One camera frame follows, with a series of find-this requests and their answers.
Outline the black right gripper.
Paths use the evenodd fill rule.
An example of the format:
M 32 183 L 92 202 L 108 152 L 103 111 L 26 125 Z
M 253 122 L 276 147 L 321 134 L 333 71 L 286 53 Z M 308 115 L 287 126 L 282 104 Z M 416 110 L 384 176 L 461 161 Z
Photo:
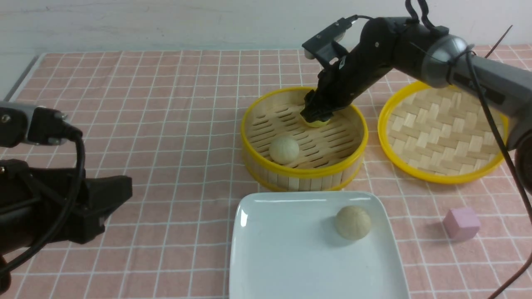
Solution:
M 391 69 L 401 66 L 400 43 L 412 22 L 408 17 L 377 17 L 362 28 L 357 46 L 329 67 L 316 90 L 304 97 L 306 123 L 326 122 L 350 105 Z

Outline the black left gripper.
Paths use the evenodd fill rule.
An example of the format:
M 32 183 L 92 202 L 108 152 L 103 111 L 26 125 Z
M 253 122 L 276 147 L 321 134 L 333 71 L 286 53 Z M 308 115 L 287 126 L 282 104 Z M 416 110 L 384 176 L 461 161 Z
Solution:
M 74 168 L 32 168 L 23 160 L 1 161 L 0 251 L 31 246 L 57 219 L 64 206 Z M 133 195 L 125 175 L 85 181 L 83 243 L 105 231 L 105 221 Z

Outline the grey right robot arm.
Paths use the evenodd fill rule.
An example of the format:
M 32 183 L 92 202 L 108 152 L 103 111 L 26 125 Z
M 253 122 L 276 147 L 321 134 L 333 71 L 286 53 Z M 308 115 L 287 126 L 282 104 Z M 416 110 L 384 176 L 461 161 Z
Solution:
M 347 51 L 339 41 L 359 18 L 341 18 L 304 42 L 305 56 L 323 67 L 317 89 L 305 96 L 304 120 L 329 120 L 392 69 L 433 88 L 454 86 L 481 95 L 507 116 L 511 128 L 503 152 L 515 151 L 510 170 L 530 192 L 531 72 L 473 55 L 471 46 L 447 28 L 427 28 L 409 17 L 367 17 L 359 43 Z

